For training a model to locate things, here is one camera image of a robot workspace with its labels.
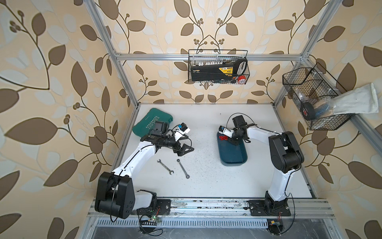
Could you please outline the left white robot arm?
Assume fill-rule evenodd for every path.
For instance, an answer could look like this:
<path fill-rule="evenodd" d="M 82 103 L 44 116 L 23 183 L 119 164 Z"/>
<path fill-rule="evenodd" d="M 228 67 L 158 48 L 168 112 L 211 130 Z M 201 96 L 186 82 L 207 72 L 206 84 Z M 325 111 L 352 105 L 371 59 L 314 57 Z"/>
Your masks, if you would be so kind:
<path fill-rule="evenodd" d="M 134 211 L 152 212 L 157 210 L 157 195 L 147 190 L 134 189 L 133 182 L 143 166 L 161 148 L 169 148 L 177 156 L 194 151 L 194 148 L 182 144 L 188 139 L 190 128 L 181 123 L 170 128 L 167 122 L 157 121 L 148 134 L 140 139 L 136 150 L 112 172 L 104 172 L 98 179 L 95 211 L 126 219 Z"/>

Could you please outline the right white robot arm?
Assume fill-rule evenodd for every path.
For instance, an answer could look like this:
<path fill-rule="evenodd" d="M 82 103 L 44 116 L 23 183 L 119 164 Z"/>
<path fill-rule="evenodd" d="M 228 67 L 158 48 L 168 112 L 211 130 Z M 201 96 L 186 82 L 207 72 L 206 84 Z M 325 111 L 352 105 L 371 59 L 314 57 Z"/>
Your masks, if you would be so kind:
<path fill-rule="evenodd" d="M 278 216 L 288 210 L 288 198 L 292 196 L 287 193 L 287 188 L 293 174 L 301 169 L 304 156 L 296 141 L 294 134 L 290 131 L 278 133 L 262 128 L 256 123 L 248 124 L 242 115 L 232 119 L 234 128 L 220 126 L 220 134 L 228 137 L 233 145 L 240 141 L 249 143 L 254 139 L 269 147 L 271 162 L 275 168 L 270 188 L 265 193 L 264 200 L 252 201 L 260 214 Z"/>

